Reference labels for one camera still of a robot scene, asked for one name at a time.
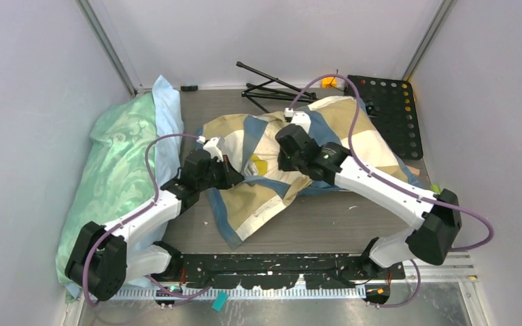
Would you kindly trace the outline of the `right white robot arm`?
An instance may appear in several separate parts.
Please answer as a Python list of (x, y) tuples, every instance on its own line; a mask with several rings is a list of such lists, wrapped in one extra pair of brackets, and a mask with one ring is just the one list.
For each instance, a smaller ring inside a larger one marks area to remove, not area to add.
[(433, 266), (444, 263), (462, 226), (460, 214), (452, 209), (458, 203), (455, 193), (445, 189), (435, 194), (356, 162), (348, 148), (335, 142), (320, 146), (299, 125), (286, 126), (275, 139), (280, 169), (359, 194), (407, 224), (405, 230), (368, 243), (358, 258), (364, 277), (379, 278), (393, 265), (410, 259)]

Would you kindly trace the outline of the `blue beige checkered pillow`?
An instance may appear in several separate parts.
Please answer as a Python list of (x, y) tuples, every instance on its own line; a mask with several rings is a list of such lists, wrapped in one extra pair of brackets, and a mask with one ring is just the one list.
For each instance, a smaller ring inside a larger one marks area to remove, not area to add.
[[(310, 119), (309, 136), (319, 145), (339, 143), (354, 146), (367, 164), (411, 185), (421, 187), (418, 178), (389, 148), (372, 124), (362, 99), (327, 96), (299, 107)], [(204, 124), (196, 135), (222, 137), (231, 166), (244, 180), (227, 189), (209, 189), (206, 194), (221, 237), (231, 249), (239, 247), (253, 233), (291, 205), (298, 196), (318, 196), (340, 188), (324, 181), (312, 181), (294, 170), (279, 168), (280, 146), (276, 134), (287, 126), (282, 111), (263, 115), (222, 115)]]

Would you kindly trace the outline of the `white quilted pillow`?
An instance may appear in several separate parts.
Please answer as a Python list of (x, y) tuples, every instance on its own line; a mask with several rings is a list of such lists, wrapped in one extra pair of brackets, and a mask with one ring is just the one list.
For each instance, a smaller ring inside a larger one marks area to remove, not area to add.
[(246, 178), (285, 180), (286, 173), (278, 167), (279, 145), (275, 140), (276, 134), (276, 129), (266, 128), (260, 134), (235, 130), (222, 135), (232, 166)]

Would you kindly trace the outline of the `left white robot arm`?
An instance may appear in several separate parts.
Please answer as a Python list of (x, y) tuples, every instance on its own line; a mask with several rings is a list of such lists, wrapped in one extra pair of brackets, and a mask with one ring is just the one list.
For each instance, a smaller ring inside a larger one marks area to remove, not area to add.
[(157, 199), (150, 199), (105, 225), (85, 224), (65, 266), (65, 276), (99, 301), (112, 298), (121, 287), (148, 275), (175, 280), (181, 263), (173, 249), (156, 238), (168, 222), (198, 202), (208, 189), (230, 189), (245, 177), (227, 155), (192, 151), (178, 174), (163, 184)]

